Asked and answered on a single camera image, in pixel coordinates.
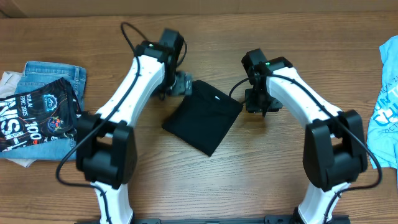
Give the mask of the black t-shirt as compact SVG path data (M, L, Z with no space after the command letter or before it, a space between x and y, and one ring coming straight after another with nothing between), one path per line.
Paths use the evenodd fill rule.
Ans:
M243 105L201 80L194 81L192 88L192 94L184 97L162 128L210 157Z

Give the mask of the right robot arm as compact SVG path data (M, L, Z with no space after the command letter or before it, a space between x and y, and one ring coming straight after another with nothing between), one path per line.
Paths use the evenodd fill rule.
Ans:
M305 130L303 168L310 183L304 200L292 215L269 215L265 223L349 223L349 216L332 213L343 191L368 168L360 115L324 100L284 57L268 60L255 49L241 63L252 85L245 91L247 111L287 108Z

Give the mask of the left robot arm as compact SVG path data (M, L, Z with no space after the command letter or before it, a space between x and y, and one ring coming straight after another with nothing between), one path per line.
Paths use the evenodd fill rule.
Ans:
M127 184L137 164L134 127L152 95L192 94L191 75L178 72L183 36L165 29L158 42L136 46L131 68L109 101L78 121L76 168L94 188L99 223L133 223Z

